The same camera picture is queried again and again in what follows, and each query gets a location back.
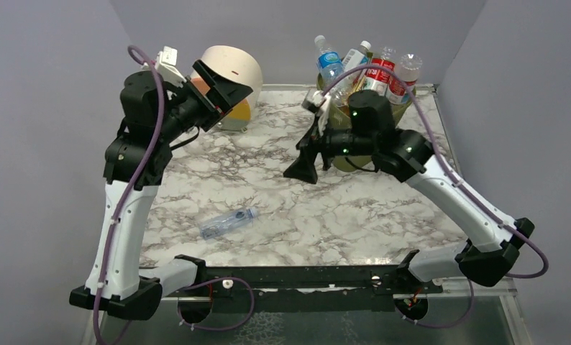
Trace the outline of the clear bottle pale blue cap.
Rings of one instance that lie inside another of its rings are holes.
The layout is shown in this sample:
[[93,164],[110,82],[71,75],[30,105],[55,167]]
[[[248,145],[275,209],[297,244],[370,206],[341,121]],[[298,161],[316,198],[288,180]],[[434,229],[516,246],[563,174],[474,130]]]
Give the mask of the clear bottle pale blue cap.
[[240,208],[203,221],[198,228],[203,239],[213,239],[251,224],[257,216],[255,207]]

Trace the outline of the clear bottle blue label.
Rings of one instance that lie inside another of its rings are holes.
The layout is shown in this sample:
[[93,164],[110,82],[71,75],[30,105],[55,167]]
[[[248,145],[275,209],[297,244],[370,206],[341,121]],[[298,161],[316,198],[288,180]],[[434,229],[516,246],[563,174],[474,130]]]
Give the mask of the clear bottle blue label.
[[322,79],[322,87],[329,86],[344,72],[344,66],[339,54],[334,47],[327,42],[324,35],[318,35],[314,39],[316,48],[316,65]]

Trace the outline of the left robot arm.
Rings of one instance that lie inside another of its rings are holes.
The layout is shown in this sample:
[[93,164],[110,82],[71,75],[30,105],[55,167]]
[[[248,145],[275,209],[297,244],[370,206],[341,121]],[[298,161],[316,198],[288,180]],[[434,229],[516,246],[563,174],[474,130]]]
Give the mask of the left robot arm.
[[106,204],[99,247],[85,284],[70,293],[71,305],[146,321],[164,297],[206,276],[205,261],[184,254],[149,270],[140,268],[147,219],[173,156],[171,143],[189,129],[210,130],[253,92],[201,60],[193,69],[207,91],[187,76],[149,68],[124,80],[124,117],[104,155]]

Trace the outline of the white blue label tea bottle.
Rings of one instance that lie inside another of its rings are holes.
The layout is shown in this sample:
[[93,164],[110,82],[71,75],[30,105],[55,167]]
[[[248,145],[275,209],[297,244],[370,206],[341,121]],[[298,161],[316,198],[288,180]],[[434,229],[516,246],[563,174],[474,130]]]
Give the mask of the white blue label tea bottle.
[[[367,54],[371,50],[371,47],[372,45],[368,41],[363,40],[359,47],[350,49],[343,60],[344,72],[346,73],[359,65],[366,65],[368,63]],[[346,105],[347,97],[351,94],[361,74],[361,70],[354,72],[344,77],[334,87],[334,100],[338,107]]]

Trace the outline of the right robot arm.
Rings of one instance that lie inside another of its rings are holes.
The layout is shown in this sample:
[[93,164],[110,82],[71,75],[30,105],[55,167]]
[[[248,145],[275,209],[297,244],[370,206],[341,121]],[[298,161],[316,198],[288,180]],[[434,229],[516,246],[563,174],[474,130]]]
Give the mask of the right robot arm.
[[465,277],[485,287],[509,274],[520,250],[534,231],[527,218],[513,218],[487,202],[447,164],[421,133],[399,129],[388,100],[375,91],[358,91],[349,99],[352,125],[328,125],[331,98],[309,91],[302,106],[314,115],[309,130],[297,143],[298,158],[285,170],[286,178],[316,183],[315,161],[329,169],[335,157],[368,156],[375,170],[417,190],[466,234],[461,244],[414,250],[399,264],[396,277],[406,285],[438,278]]

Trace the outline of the red label bottle red cap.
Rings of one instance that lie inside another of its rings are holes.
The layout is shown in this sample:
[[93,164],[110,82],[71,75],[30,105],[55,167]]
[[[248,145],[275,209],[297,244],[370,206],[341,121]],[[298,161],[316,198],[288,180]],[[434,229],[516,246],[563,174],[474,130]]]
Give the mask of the red label bottle red cap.
[[[385,46],[379,53],[373,55],[370,64],[382,66],[393,71],[396,65],[395,59],[396,50],[392,47]],[[389,80],[390,73],[384,72],[381,69],[368,69],[365,71],[361,90],[372,90],[381,96],[385,96]]]

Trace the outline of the green mesh waste bin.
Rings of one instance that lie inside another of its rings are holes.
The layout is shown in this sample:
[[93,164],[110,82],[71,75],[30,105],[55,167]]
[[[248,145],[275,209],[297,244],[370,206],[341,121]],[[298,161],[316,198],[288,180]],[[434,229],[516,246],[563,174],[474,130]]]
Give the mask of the green mesh waste bin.
[[[352,90],[351,94],[354,91],[361,91],[362,83],[364,80],[364,74],[365,74],[366,70],[368,70],[368,69],[362,70],[362,74],[357,79],[356,85],[355,85],[354,89]],[[351,121],[350,121],[350,110],[348,108],[348,105],[346,104],[343,107],[338,107],[335,103],[334,98],[333,98],[333,101],[334,101],[334,103],[331,105],[331,108],[329,111],[329,124],[332,127],[334,127],[335,129],[350,129],[351,128]],[[401,105],[391,104],[391,111],[392,111],[392,115],[393,115],[393,119],[394,119],[395,124],[398,124],[400,122],[403,115],[405,114],[406,109],[411,104],[412,104],[412,101],[410,99],[408,99],[408,102],[405,104],[401,104]],[[364,167],[371,162],[370,156],[352,156],[352,157],[348,157],[348,159],[349,159],[349,161],[353,162],[354,165],[356,165],[358,167]],[[350,172],[355,171],[355,167],[351,166],[351,164],[348,163],[348,161],[346,160],[345,157],[335,157],[334,160],[332,161],[332,164],[336,169],[338,169],[342,172],[350,173]]]

